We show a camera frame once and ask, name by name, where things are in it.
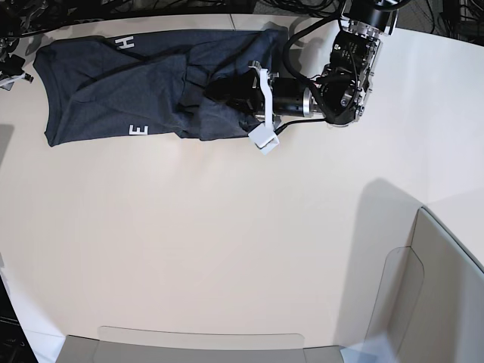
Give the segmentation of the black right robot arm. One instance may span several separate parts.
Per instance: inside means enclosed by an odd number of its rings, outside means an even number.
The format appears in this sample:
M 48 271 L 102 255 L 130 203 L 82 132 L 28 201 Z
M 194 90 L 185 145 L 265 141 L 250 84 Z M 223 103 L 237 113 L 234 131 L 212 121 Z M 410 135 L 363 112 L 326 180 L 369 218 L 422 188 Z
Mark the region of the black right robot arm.
M 10 91 L 16 81 L 32 83 L 34 77 L 23 69 L 26 59 L 14 53 L 19 39 L 1 38 L 1 89 Z

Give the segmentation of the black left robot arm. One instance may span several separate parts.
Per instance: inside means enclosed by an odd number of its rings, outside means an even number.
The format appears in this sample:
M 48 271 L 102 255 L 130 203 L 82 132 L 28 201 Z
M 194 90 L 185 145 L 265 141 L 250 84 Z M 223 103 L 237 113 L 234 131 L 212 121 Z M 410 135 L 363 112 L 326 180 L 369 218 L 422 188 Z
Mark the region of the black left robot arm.
M 396 1 L 353 1 L 345 13 L 341 5 L 334 15 L 293 34 L 284 44 L 281 60 L 289 77 L 277 73 L 263 76 L 260 63 L 252 61 L 245 73 L 212 81 L 205 95 L 257 118 L 277 135 L 290 126 L 276 123 L 281 116 L 293 116 L 295 124 L 315 122 L 316 113 L 332 126 L 356 122 L 371 92 L 380 37 L 391 34 L 400 6 Z M 295 43 L 332 21 L 343 20 L 348 24 L 339 26 L 329 62 L 322 71 L 313 77 L 298 71 L 290 60 Z

